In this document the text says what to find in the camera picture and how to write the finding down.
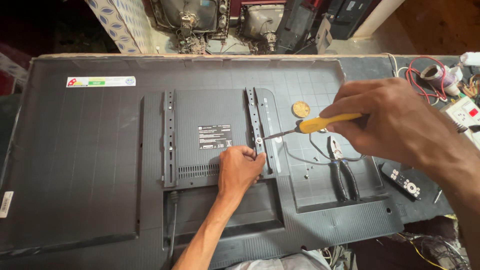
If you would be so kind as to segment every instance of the pliers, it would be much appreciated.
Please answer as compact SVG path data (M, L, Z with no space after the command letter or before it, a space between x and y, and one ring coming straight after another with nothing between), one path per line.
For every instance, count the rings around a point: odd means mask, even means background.
M351 198L353 200L360 201L357 180L355 180L355 176L353 175L352 169L348 165L348 161L343 158L340 144L333 136L329 136L327 139L327 149L330 159L332 160L332 162L330 162L328 165L330 166L330 171L334 180L334 189L336 190L340 201L348 201L347 193L341 179L341 171L347 177L347 185L350 186Z

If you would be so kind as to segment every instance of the energy rating sticker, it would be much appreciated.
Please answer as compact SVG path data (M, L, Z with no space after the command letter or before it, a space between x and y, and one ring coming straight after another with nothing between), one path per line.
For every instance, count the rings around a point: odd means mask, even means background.
M68 77L67 87L135 86L134 76L127 77Z

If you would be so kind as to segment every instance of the ventilation grille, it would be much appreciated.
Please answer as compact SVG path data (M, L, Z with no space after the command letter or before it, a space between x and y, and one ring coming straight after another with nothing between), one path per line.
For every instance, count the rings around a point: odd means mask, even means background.
M204 177L220 173L218 163L206 165L183 166L178 168L178 179Z

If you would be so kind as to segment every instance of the power strip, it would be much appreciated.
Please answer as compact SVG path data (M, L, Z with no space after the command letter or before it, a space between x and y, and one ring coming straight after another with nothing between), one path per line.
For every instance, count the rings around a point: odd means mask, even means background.
M447 118L465 127L480 125L480 109L469 97L457 99L440 109ZM480 150L480 132L473 133L470 129L462 133Z

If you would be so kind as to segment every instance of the black remote control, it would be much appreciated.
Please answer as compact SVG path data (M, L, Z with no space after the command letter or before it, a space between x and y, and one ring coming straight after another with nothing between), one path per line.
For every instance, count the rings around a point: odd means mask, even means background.
M421 200L420 188L414 182L407 179L406 176L399 171L399 169L400 168L392 167L392 165L387 162L382 165L382 172L388 178L392 179L395 184L408 191L408 194L410 196L414 197L417 200Z

